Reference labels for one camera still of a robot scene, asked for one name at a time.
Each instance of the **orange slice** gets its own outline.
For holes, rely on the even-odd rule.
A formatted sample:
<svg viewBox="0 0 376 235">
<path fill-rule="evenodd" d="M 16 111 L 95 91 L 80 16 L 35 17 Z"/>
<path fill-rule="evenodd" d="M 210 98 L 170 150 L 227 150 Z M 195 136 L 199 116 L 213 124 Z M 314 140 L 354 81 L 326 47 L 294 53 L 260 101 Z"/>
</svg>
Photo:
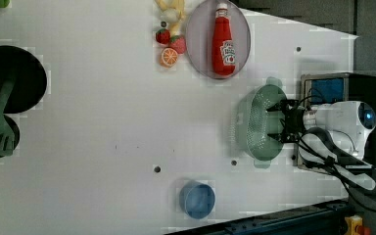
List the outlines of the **orange slice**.
<svg viewBox="0 0 376 235">
<path fill-rule="evenodd" d="M 172 48 L 165 48 L 161 52 L 161 66 L 171 68 L 178 61 L 178 53 Z"/>
</svg>

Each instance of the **ketchup bottle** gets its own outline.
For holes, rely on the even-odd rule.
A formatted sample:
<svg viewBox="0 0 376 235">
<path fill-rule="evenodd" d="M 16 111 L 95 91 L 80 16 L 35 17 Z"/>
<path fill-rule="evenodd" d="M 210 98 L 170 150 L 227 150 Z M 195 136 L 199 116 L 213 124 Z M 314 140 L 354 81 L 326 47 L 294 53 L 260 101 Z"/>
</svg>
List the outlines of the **ketchup bottle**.
<svg viewBox="0 0 376 235">
<path fill-rule="evenodd" d="M 227 4 L 216 7 L 215 28 L 212 37 L 212 68 L 219 75 L 227 76 L 236 69 L 236 53 L 231 37 Z"/>
</svg>

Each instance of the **blue cup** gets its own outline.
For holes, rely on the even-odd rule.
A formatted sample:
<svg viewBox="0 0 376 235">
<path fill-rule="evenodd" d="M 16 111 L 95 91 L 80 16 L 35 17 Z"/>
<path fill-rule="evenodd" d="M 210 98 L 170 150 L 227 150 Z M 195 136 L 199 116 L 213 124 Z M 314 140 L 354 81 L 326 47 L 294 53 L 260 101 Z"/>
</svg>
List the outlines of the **blue cup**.
<svg viewBox="0 0 376 235">
<path fill-rule="evenodd" d="M 187 183 L 179 194 L 179 206 L 189 216 L 196 219 L 206 217 L 215 204 L 215 193 L 207 185 L 197 181 Z"/>
</svg>

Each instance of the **green colander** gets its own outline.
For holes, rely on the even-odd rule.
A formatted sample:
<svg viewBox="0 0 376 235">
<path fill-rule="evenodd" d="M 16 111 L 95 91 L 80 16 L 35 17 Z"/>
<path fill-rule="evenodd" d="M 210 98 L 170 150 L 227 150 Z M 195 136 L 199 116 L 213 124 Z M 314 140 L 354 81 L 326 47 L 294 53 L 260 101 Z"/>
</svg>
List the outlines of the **green colander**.
<svg viewBox="0 0 376 235">
<path fill-rule="evenodd" d="M 282 151 L 283 144 L 267 136 L 269 133 L 281 133 L 283 126 L 279 119 L 282 112 L 266 110 L 286 99 L 280 88 L 282 82 L 270 77 L 266 84 L 252 91 L 239 104 L 237 116 L 237 141 L 239 147 L 255 158 L 255 166 L 267 168 Z"/>
</svg>

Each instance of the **strawberry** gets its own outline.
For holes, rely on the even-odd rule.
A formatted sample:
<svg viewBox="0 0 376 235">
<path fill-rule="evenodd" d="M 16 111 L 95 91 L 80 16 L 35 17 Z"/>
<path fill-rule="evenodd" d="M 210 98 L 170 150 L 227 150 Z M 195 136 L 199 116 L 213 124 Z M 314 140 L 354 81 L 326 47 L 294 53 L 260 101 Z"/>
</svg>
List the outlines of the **strawberry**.
<svg viewBox="0 0 376 235">
<path fill-rule="evenodd" d="M 179 35 L 172 36 L 170 38 L 169 47 L 175 50 L 178 54 L 184 54 L 187 50 L 185 38 Z"/>
<path fill-rule="evenodd" d="M 157 39 L 157 42 L 161 44 L 169 43 L 169 39 L 170 39 L 169 31 L 166 28 L 161 28 L 159 31 L 157 31 L 156 39 Z"/>
</svg>

